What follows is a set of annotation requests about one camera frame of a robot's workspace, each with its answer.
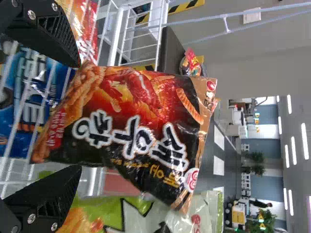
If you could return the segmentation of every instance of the yellow and black hazard stripe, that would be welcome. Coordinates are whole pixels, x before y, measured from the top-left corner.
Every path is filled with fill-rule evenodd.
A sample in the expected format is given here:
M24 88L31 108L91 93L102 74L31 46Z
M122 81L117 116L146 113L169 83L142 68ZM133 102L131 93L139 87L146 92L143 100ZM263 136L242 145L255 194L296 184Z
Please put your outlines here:
M205 0L193 0L191 2L186 2L177 6L173 6L169 9L169 15L176 14L182 11L190 10L195 7L204 5Z
M148 22L149 20L149 13L139 17L137 20L136 20L136 24L140 24L140 23L146 23Z
M172 15L172 14L176 14L179 12L183 12L186 10L190 10L199 6L203 6L205 3L205 0L193 0L191 2L186 2L177 6L173 6L169 9L169 13L168 15ZM149 20L149 13L139 17L136 20L136 24L140 24L140 23L146 23Z

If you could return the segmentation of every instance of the potted plant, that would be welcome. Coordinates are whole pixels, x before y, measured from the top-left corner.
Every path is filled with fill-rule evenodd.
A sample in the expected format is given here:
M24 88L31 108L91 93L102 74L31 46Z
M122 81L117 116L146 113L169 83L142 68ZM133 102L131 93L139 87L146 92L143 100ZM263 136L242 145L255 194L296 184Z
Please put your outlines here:
M264 162L262 151L255 151L251 153L245 152L244 156L258 164L262 164Z
M264 162L263 153L261 151L252 152L249 156L255 163L262 164Z
M246 231L249 233L274 233L274 225L276 222L276 215L273 215L270 210L259 209L258 214L261 214L265 225L265 230L260 229L260 223L258 221L247 221Z
M252 166L251 171L254 172L258 176L263 176L263 174L265 173L264 166L262 166L262 165Z

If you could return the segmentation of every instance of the floor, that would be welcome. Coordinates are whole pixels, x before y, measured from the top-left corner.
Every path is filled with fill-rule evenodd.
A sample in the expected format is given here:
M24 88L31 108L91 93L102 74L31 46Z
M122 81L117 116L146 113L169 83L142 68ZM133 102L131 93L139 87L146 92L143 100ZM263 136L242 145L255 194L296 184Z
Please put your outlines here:
M224 187L224 198L241 193L241 156L233 147L231 138L211 119L200 168L196 192Z

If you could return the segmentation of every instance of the snack bag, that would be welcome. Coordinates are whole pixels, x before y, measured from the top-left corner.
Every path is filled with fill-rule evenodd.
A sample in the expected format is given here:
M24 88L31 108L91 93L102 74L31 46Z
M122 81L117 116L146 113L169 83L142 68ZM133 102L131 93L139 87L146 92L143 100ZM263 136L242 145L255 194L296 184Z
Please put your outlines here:
M57 233L212 233L209 206L195 195L187 214L136 197L75 199Z
M0 35L0 78L5 69L9 68L3 92L0 93L0 156L5 152L24 87L34 70L35 77L31 79L31 89L23 106L10 153L10 157L26 158L36 122L39 122L40 132L49 119L50 111L61 100L65 77L68 75L69 79L72 79L75 70L68 73L68 67L59 62L55 63L54 69L53 59L22 44L18 45L12 63L8 67L12 44L12 39L4 34ZM50 91L47 101L43 103L43 109L40 110L49 77L52 80Z
M216 79L84 63L32 161L111 166L187 212L215 108Z
M185 57L180 62L179 72L182 75L201 75L201 65L195 56L194 51L188 48L185 52Z
M56 0L56 2L61 5L69 19L81 61L87 59L96 63L98 56L97 3L91 0Z

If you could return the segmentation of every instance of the blue package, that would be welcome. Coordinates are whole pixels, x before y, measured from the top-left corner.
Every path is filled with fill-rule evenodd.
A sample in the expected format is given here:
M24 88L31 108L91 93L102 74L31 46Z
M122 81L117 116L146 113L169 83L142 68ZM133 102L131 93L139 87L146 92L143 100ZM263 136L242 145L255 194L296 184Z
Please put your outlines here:
M0 77L4 72L12 44L13 41L10 38L0 35ZM52 82L48 98L43 106L43 116L39 119L39 109L54 62L55 72L51 76ZM33 69L35 69L35 78L32 79L32 87L23 107L10 157L27 157L36 122L39 121L38 132L40 132L50 116L50 111L61 100L68 67L19 44L4 90L0 93L0 156L4 154L26 84L25 81L31 75ZM69 81L73 78L74 73L75 70L72 69Z

